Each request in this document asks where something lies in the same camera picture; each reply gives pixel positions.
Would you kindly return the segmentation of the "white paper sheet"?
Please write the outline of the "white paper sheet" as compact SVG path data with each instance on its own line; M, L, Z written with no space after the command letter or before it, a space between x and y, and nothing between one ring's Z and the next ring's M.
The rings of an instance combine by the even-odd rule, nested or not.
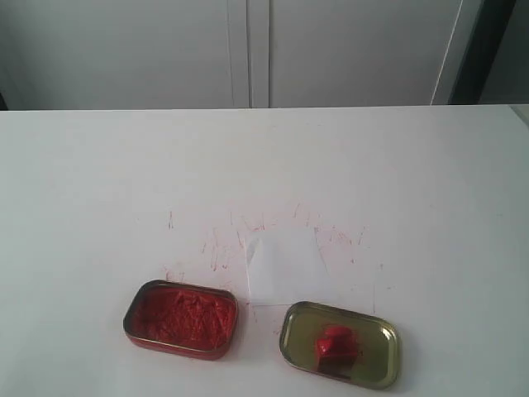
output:
M245 238L250 301L255 306L337 300L313 228L283 227Z

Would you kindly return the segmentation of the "red stamp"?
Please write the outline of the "red stamp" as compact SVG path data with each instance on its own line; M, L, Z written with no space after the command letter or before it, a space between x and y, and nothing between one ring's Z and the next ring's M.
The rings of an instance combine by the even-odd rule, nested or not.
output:
M318 371L351 369L359 355L356 332L346 326L326 326L315 341L315 353Z

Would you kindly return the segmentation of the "grey cabinet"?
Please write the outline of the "grey cabinet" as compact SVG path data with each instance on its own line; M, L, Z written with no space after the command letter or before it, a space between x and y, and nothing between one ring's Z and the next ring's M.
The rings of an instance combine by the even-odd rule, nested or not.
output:
M519 1L4 1L11 110L475 103Z

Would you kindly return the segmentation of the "gold tin lid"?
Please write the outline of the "gold tin lid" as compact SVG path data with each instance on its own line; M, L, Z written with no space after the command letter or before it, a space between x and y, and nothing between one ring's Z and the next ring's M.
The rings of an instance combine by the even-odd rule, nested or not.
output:
M346 326L356 332L359 355L349 370L317 370L315 341L329 325ZM397 380L401 366L401 342L391 323L308 301L293 304L285 314L279 350L289 365L301 371L372 390L390 387Z

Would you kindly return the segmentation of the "red ink pad tin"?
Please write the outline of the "red ink pad tin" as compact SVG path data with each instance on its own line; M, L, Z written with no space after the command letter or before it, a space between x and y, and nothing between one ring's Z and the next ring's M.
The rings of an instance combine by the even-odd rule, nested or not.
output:
M212 361L229 351L238 318L227 290L152 280L131 301L123 330L138 347Z

